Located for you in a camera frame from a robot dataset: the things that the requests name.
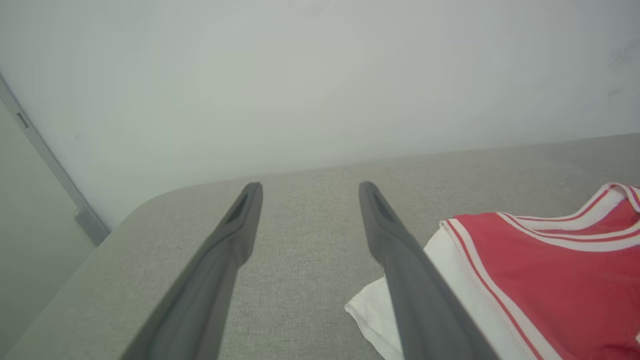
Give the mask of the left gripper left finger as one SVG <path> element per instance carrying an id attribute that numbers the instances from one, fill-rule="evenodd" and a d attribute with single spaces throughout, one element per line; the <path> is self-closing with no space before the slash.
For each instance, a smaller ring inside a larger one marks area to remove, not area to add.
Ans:
<path id="1" fill-rule="evenodd" d="M 217 360 L 239 269 L 253 253 L 263 185 L 248 183 L 119 360 Z"/>

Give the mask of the grey metal frame strip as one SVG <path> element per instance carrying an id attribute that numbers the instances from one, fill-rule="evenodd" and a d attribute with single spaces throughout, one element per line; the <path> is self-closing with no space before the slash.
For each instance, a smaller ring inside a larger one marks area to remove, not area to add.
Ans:
<path id="1" fill-rule="evenodd" d="M 50 169 L 52 175 L 57 179 L 62 189 L 66 191 L 70 199 L 73 201 L 76 206 L 76 210 L 73 215 L 75 222 L 82 228 L 96 246 L 100 246 L 110 234 L 108 226 L 105 225 L 99 215 L 96 214 L 93 207 L 89 204 L 64 167 L 62 167 L 60 162 L 57 160 L 54 153 L 50 150 L 35 125 L 30 121 L 29 116 L 20 106 L 18 100 L 16 100 L 13 92 L 7 85 L 7 82 L 1 73 L 0 100 L 2 100 L 3 104 L 9 111 L 10 116 L 12 116 L 13 120 L 16 121 L 23 134 L 25 134 L 30 144 L 34 147 L 34 150 Z"/>

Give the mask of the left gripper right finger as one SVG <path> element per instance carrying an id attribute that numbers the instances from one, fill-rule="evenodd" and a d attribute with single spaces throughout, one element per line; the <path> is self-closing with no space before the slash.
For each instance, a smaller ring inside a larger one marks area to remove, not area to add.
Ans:
<path id="1" fill-rule="evenodd" d="M 377 185 L 359 184 L 366 242 L 384 269 L 405 360 L 499 360 Z"/>

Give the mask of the red and white basketball jersey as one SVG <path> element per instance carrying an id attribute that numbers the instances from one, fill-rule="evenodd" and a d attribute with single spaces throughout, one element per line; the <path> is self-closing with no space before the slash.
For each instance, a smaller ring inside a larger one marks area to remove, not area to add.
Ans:
<path id="1" fill-rule="evenodd" d="M 640 187 L 606 183 L 557 218 L 457 215 L 420 247 L 499 360 L 640 360 Z M 385 275 L 345 310 L 405 360 Z"/>

